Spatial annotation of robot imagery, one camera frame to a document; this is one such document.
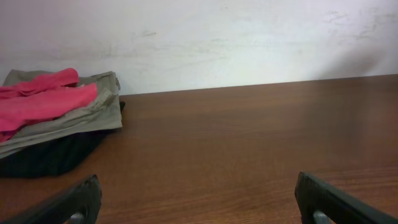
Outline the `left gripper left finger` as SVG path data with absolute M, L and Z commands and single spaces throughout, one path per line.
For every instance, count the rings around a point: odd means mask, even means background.
M 95 224 L 102 192 L 97 175 L 89 175 L 2 224 Z

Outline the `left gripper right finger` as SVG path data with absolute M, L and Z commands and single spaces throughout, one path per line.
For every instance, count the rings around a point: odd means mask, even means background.
M 298 175 L 295 198 L 303 224 L 397 224 L 396 218 L 306 172 Z

